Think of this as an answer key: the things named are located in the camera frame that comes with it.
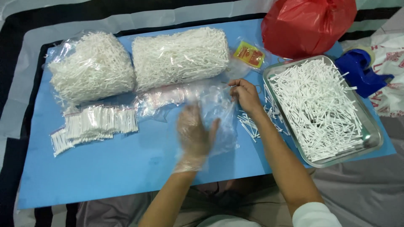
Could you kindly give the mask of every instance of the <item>white sleeve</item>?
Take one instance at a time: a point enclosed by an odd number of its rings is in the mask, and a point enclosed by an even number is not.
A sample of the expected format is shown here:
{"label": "white sleeve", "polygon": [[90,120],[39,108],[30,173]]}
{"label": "white sleeve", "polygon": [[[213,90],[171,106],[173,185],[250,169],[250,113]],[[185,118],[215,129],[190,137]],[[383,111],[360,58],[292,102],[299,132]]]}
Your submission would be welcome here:
{"label": "white sleeve", "polygon": [[342,227],[328,207],[319,202],[300,206],[293,214],[294,227]]}

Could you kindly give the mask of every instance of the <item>person's left hand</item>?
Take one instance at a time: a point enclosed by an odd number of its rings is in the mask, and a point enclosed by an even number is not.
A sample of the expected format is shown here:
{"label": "person's left hand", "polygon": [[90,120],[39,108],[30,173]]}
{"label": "person's left hand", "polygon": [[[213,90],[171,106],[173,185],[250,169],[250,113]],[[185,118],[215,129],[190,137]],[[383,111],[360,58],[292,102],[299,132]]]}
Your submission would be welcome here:
{"label": "person's left hand", "polygon": [[206,131],[202,123],[199,106],[187,105],[184,107],[177,123],[177,131],[184,154],[174,172],[201,169],[213,146],[219,124],[220,119],[215,119],[210,130]]}

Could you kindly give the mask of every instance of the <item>table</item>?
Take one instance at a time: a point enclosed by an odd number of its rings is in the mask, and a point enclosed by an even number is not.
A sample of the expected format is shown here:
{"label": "table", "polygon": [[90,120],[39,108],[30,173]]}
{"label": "table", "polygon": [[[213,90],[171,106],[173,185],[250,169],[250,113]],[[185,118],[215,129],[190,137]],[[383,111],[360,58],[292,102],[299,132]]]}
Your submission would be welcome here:
{"label": "table", "polygon": [[[262,42],[260,24],[261,19],[256,19],[212,24],[209,27],[223,29],[229,45],[234,46],[239,36],[253,42]],[[136,36],[173,34],[188,29],[190,28],[124,36],[119,40],[131,52],[130,43]],[[338,43],[327,52],[335,57],[339,57],[341,53],[342,48]],[[278,57],[273,56],[272,63],[277,62]],[[61,127],[64,119],[60,115],[60,107],[52,98],[50,78],[51,73],[45,68],[35,102],[18,209],[155,191],[163,186],[176,163],[175,155],[180,148],[175,131],[180,108],[170,111],[166,118],[167,123],[153,120],[142,122],[137,134],[126,138],[118,135],[113,140],[78,146],[55,158],[49,134]],[[262,75],[251,72],[245,78],[253,84],[263,86]],[[260,94],[260,99],[264,100],[263,93]],[[370,101],[364,99],[364,103],[382,129],[384,144],[378,151],[352,160],[396,153]],[[257,143],[254,143],[241,124],[237,124],[237,133],[240,148],[209,158],[208,170],[197,174],[194,185],[272,172],[265,159],[261,140],[257,139]],[[308,168],[309,165],[300,156],[292,139],[283,136],[291,150]]]}

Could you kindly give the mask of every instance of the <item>hand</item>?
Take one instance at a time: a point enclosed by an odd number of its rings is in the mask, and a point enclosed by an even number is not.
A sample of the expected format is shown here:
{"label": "hand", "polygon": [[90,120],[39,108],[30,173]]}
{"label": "hand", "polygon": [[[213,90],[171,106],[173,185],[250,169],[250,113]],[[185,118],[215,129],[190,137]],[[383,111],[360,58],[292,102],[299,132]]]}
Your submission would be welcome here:
{"label": "hand", "polygon": [[215,141],[220,119],[213,121],[209,131],[205,130],[198,105],[187,105],[179,115],[177,131],[184,151],[174,172],[198,171]]}
{"label": "hand", "polygon": [[254,119],[258,114],[264,112],[261,102],[259,101],[257,88],[245,79],[236,79],[229,82],[231,100],[238,100],[243,110],[248,116]]}

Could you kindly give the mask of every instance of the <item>stainless steel tray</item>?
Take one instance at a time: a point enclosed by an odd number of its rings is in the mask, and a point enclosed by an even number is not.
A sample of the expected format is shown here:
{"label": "stainless steel tray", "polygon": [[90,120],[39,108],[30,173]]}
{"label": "stainless steel tray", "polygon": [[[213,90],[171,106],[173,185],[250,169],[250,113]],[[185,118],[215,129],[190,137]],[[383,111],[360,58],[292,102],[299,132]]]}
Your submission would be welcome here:
{"label": "stainless steel tray", "polygon": [[[288,119],[286,118],[286,115],[285,115],[285,113],[284,113],[284,111],[282,109],[282,105],[279,103],[278,99],[276,98],[276,95],[275,95],[274,91],[272,90],[271,83],[273,83],[273,82],[272,81],[270,82],[268,79],[275,76],[275,74],[282,73],[283,71],[285,71],[289,67],[292,67],[294,65],[301,65],[304,61],[307,61],[307,60],[310,61],[310,60],[316,60],[316,59],[322,59],[322,58],[324,58],[324,62],[327,65],[334,65],[334,62],[331,59],[329,59],[327,56],[319,55],[319,56],[314,56],[314,57],[310,57],[310,58],[306,58],[306,59],[290,60],[290,61],[285,61],[285,62],[282,62],[282,63],[279,63],[279,64],[271,65],[268,68],[266,68],[264,73],[263,73],[264,82],[268,86],[269,91],[270,91],[272,97],[274,98],[274,101],[275,101],[276,105],[278,105],[280,113],[282,114],[282,117],[283,117],[283,119],[285,121],[286,126],[289,128],[290,135],[292,136],[293,141],[295,142],[297,149],[299,150],[299,152],[300,152],[301,156],[303,157],[303,159],[309,165],[311,165],[313,167],[317,167],[317,168],[324,168],[324,167],[327,167],[327,166],[331,166],[331,165],[346,161],[346,160],[354,158],[354,157],[364,155],[366,153],[369,153],[371,151],[379,149],[383,144],[383,134],[381,133],[380,128],[377,125],[377,122],[372,117],[372,115],[370,114],[368,108],[362,102],[362,100],[358,96],[358,94],[356,92],[352,91],[352,90],[349,90],[347,92],[347,96],[348,96],[348,98],[350,100],[352,100],[352,101],[355,100],[356,101],[354,103],[356,109],[358,110],[356,112],[356,114],[359,117],[359,120],[360,120],[360,122],[362,123],[362,126],[363,126],[363,129],[362,129],[363,144],[358,145],[358,146],[354,147],[353,149],[343,151],[343,152],[337,154],[334,157],[318,160],[318,161],[315,161],[315,162],[310,161],[306,157],[305,153],[303,152],[302,147],[299,144],[299,141],[297,140],[295,132],[293,131],[292,127],[289,124]],[[345,81],[343,82],[343,85],[346,86],[346,87],[349,87],[348,84]]]}

